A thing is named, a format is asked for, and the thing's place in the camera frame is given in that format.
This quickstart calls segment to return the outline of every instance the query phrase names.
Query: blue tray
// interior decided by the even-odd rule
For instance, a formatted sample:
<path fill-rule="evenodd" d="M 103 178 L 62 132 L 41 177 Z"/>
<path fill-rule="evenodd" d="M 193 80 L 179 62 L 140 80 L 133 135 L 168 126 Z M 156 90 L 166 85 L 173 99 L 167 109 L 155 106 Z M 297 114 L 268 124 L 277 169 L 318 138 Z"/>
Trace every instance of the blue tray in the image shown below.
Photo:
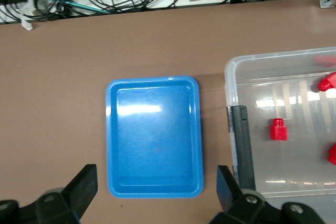
<path fill-rule="evenodd" d="M 112 81 L 107 170 L 119 198 L 191 198 L 203 189 L 200 99 L 188 76 Z"/>

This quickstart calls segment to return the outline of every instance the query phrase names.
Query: red object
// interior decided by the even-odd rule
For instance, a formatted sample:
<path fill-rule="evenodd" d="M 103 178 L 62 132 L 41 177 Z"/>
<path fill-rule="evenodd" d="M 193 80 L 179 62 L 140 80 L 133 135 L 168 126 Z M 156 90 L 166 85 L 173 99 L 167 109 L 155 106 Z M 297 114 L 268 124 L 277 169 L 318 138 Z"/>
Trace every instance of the red object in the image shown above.
<path fill-rule="evenodd" d="M 320 91 L 327 91 L 336 87 L 336 72 L 327 75 L 326 77 L 320 80 L 320 83 L 317 85 L 317 88 Z"/>
<path fill-rule="evenodd" d="M 320 55 L 318 55 L 318 56 L 315 56 L 313 58 L 313 60 L 317 64 L 328 67 L 328 68 L 336 65 L 336 56 L 320 56 Z"/>
<path fill-rule="evenodd" d="M 331 164 L 336 165 L 336 144 L 334 144 L 328 152 L 329 152 L 328 161 Z"/>
<path fill-rule="evenodd" d="M 287 127 L 282 118 L 274 118 L 270 137 L 273 140 L 287 140 Z"/>

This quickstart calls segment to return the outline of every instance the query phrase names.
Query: brown table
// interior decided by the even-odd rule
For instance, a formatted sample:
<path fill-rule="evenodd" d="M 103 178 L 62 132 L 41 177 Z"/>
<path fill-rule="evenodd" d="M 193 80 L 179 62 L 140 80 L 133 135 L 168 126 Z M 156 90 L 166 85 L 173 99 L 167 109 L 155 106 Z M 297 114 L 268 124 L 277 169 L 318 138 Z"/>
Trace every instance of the brown table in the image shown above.
<path fill-rule="evenodd" d="M 336 9 L 283 0 L 0 26 L 1 199 L 21 206 L 88 163 L 99 190 L 82 223 L 208 223 L 216 166 L 232 165 L 224 67 L 235 56 L 335 46 Z M 119 78 L 199 82 L 204 190 L 192 199 L 118 199 L 107 189 L 104 92 Z"/>

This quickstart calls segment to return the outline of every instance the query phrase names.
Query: plastic tray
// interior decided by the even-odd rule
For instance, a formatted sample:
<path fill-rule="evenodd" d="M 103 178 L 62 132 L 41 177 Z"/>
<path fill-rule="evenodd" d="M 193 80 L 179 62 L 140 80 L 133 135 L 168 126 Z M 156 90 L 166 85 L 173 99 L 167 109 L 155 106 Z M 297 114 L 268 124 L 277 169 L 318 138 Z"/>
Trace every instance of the plastic tray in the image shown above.
<path fill-rule="evenodd" d="M 106 89 L 108 188 L 120 198 L 190 198 L 203 189 L 200 99 L 188 76 Z"/>
<path fill-rule="evenodd" d="M 319 92 L 317 84 L 335 71 L 336 47 L 241 56 L 225 69 L 227 105 L 247 108 L 253 160 L 244 162 L 231 131 L 236 177 L 253 164 L 256 190 L 269 203 L 307 204 L 326 223 L 336 223 L 336 166 L 327 160 L 336 142 L 336 89 Z M 273 118 L 285 119 L 287 141 L 270 139 Z"/>

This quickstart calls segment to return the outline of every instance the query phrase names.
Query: red block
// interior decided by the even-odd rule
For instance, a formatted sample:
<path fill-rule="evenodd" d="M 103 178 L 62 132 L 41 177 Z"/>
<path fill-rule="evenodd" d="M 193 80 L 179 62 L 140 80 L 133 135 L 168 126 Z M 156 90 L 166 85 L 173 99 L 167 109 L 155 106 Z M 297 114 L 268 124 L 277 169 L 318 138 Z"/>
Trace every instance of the red block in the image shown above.
<path fill-rule="evenodd" d="M 320 83 L 317 85 L 317 88 L 320 91 L 327 91 L 336 87 L 336 72 L 327 75 L 326 77 L 320 80 Z"/>
<path fill-rule="evenodd" d="M 336 165 L 336 144 L 334 144 L 328 152 L 329 152 L 328 161 L 331 164 Z"/>
<path fill-rule="evenodd" d="M 287 140 L 287 127 L 282 118 L 274 118 L 270 129 L 270 138 L 273 140 Z"/>
<path fill-rule="evenodd" d="M 336 56 L 322 56 L 318 55 L 313 58 L 313 60 L 322 66 L 326 66 L 328 68 L 336 65 Z"/>

